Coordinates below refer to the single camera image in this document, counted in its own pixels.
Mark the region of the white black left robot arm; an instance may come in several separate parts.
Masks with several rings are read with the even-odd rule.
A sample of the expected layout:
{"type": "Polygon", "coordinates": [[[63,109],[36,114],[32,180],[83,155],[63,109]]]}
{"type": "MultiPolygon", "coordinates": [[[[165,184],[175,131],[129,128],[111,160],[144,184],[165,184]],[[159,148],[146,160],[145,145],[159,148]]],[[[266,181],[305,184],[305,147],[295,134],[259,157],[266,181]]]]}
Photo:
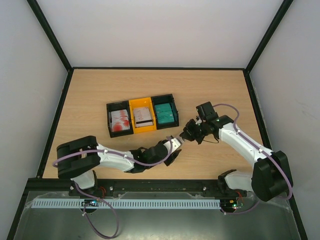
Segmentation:
{"type": "Polygon", "coordinates": [[[57,160],[52,164],[57,168],[59,179],[70,179],[81,190],[97,186],[95,167],[119,170],[123,173],[138,174],[160,164],[167,167],[174,162],[184,140],[170,136],[150,148],[119,151],[97,142],[89,135],[59,145],[56,149],[57,160]]]}

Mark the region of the beige card holder wallet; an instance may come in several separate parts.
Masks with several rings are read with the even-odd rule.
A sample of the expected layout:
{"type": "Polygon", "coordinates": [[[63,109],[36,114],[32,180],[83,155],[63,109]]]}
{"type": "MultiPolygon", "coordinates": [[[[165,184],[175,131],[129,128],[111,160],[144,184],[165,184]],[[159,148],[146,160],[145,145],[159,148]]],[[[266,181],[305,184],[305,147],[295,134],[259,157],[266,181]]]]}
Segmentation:
{"type": "Polygon", "coordinates": [[[180,148],[185,142],[185,140],[180,136],[173,137],[170,141],[172,142],[173,147],[176,149],[180,148]]]}

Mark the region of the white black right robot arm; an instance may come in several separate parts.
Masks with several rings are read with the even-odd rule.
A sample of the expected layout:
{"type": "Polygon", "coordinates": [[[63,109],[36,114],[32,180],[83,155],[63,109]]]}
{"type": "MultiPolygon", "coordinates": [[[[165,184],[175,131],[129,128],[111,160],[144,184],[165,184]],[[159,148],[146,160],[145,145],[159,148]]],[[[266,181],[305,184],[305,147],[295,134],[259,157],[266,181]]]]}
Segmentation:
{"type": "Polygon", "coordinates": [[[262,201],[273,198],[290,199],[293,183],[288,158],[282,151],[274,152],[259,144],[240,130],[227,115],[212,120],[191,119],[180,134],[184,140],[201,144],[204,138],[213,135],[236,150],[252,167],[252,172],[229,170],[220,175],[218,191],[229,196],[235,190],[253,192],[262,201]]]}

